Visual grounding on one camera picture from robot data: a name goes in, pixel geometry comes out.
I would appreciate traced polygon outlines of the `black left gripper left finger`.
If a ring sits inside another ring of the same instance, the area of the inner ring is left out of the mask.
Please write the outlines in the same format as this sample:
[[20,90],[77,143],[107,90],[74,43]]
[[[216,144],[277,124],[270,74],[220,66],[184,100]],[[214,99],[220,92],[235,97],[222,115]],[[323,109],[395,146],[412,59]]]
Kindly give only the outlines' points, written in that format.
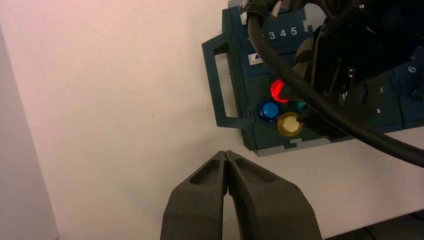
[[226,153],[219,151],[172,190],[160,239],[222,239],[224,196],[228,192],[226,172]]

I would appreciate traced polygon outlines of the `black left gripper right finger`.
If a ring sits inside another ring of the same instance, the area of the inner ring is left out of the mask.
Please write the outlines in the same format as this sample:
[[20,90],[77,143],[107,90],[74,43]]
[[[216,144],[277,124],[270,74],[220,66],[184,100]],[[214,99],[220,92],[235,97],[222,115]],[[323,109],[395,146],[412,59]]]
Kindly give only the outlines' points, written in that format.
[[228,190],[242,240],[320,240],[315,212],[290,181],[227,151]]

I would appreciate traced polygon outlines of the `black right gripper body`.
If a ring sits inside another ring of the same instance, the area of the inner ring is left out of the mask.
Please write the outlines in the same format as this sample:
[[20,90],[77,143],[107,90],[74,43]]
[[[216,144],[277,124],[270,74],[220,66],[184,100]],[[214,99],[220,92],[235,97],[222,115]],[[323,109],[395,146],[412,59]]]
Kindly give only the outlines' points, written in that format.
[[314,33],[311,105],[370,110],[383,101],[382,75],[424,45],[421,0],[317,0],[325,14]]

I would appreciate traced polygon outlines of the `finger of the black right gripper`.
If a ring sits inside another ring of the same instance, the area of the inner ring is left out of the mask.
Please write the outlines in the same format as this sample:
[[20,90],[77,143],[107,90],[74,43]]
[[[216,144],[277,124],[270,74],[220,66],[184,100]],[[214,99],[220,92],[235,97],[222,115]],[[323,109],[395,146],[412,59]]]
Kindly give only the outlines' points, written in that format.
[[[298,47],[294,59],[289,65],[292,72],[301,77],[309,86],[313,87],[313,63],[315,44],[313,39],[304,40]],[[287,82],[288,74],[282,78],[284,87],[281,93],[283,99],[288,101],[304,101],[304,97],[295,91]]]
[[[355,81],[349,77],[316,79],[313,87],[333,104],[338,113],[361,127],[387,133],[401,128],[401,110],[388,77]],[[325,139],[345,141],[351,136],[313,108],[302,107],[298,114],[301,130],[297,137],[303,141]]]

